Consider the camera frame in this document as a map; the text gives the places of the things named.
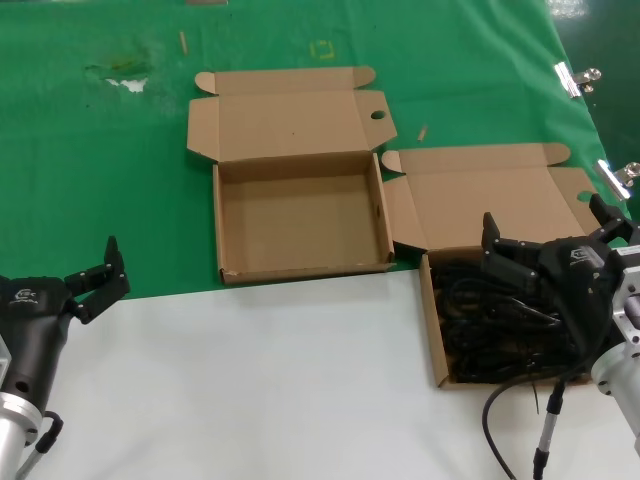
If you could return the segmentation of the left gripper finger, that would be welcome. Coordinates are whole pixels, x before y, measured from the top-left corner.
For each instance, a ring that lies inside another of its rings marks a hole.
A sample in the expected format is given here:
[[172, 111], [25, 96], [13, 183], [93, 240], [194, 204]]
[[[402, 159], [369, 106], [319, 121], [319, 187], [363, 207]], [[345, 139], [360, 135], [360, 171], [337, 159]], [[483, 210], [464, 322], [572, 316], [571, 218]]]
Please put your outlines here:
[[116, 237], [108, 238], [101, 265], [69, 275], [64, 283], [72, 297], [69, 311], [83, 325], [123, 299], [130, 292], [130, 283]]

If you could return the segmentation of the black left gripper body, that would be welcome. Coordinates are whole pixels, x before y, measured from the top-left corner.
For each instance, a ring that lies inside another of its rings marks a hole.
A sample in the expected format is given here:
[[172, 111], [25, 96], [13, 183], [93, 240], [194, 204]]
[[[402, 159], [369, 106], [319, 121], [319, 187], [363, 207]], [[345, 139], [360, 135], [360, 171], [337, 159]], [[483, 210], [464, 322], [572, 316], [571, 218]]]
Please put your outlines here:
[[11, 355], [3, 393], [48, 403], [77, 295], [60, 278], [1, 279], [1, 337]]

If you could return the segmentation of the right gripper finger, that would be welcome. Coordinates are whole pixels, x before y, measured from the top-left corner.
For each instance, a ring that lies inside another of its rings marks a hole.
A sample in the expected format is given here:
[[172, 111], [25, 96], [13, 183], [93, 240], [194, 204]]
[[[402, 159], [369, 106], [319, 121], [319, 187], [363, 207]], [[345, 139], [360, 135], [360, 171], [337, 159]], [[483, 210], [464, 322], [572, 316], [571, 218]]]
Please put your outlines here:
[[539, 293], [540, 274], [537, 268], [541, 244], [503, 238], [493, 216], [486, 212], [483, 215], [481, 246], [484, 251], [482, 269], [486, 273], [526, 295]]
[[599, 194], [593, 194], [589, 209], [598, 222], [598, 227], [588, 235], [591, 244], [631, 244], [631, 224], [618, 207], [607, 204]]

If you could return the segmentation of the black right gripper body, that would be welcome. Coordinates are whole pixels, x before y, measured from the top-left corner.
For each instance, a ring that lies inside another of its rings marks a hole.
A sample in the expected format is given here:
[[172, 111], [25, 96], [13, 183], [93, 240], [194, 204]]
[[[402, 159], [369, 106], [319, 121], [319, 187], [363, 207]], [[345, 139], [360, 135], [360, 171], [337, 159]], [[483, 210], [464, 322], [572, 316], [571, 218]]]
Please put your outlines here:
[[568, 237], [542, 245], [541, 292], [559, 310], [582, 354], [600, 347], [611, 327], [613, 294], [620, 274], [606, 262], [613, 249], [593, 238]]

